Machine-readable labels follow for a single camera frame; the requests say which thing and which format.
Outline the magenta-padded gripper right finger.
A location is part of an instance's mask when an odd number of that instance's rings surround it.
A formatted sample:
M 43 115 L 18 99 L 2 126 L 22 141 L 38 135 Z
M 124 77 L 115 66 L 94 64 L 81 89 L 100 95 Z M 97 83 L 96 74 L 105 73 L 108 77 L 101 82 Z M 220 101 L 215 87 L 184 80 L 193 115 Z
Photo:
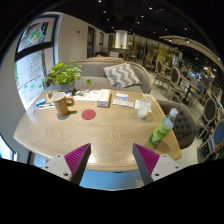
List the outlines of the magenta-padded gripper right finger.
M 132 153 L 145 185 L 181 170 L 167 154 L 158 155 L 138 144 L 133 144 Z

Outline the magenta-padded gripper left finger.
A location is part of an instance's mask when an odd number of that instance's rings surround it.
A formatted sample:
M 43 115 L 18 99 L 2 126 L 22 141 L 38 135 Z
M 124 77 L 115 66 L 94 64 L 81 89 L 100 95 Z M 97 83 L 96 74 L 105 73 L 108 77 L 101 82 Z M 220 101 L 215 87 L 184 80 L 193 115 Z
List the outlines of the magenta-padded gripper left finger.
M 66 155 L 57 154 L 42 169 L 79 185 L 90 154 L 91 144 L 87 143 Z

